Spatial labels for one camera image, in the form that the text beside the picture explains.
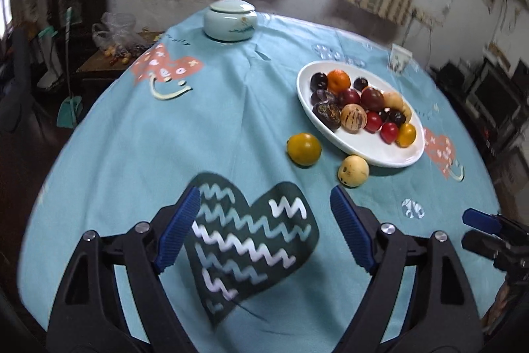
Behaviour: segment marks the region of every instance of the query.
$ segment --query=window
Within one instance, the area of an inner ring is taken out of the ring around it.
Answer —
[[[11,0],[0,0],[0,39],[11,25]]]

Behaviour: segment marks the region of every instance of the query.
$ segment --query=blue gripper pad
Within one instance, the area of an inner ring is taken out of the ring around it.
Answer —
[[[354,212],[348,197],[345,196],[339,186],[331,190],[331,211],[354,260],[367,272],[370,272],[377,264],[373,257],[371,237]]]
[[[160,273],[175,263],[176,256],[200,210],[200,190],[192,187],[160,236],[154,265]]]
[[[497,235],[502,230],[502,224],[490,214],[469,208],[463,213],[463,223],[490,235]]]

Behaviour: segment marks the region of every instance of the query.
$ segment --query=orange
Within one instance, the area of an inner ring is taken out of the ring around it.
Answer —
[[[335,95],[351,87],[351,79],[341,69],[334,69],[329,72],[327,74],[327,80],[329,80],[327,90]]]

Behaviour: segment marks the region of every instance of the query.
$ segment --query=small white cup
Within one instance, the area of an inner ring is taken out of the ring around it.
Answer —
[[[391,54],[389,55],[389,68],[397,74],[402,74],[412,57],[413,53],[411,51],[406,50],[400,45],[393,44],[391,46]]]

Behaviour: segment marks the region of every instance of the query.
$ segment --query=metal screw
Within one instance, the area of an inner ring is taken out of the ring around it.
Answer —
[[[137,233],[146,233],[151,228],[151,225],[147,222],[140,222],[134,226],[134,230]]]
[[[391,223],[383,223],[382,226],[380,226],[380,230],[387,235],[391,235],[395,232],[395,226]]]
[[[94,238],[96,238],[96,231],[86,231],[83,234],[83,239],[85,241],[92,241]]]
[[[434,237],[437,241],[445,242],[448,239],[448,235],[446,235],[443,231],[437,231],[434,234]]]

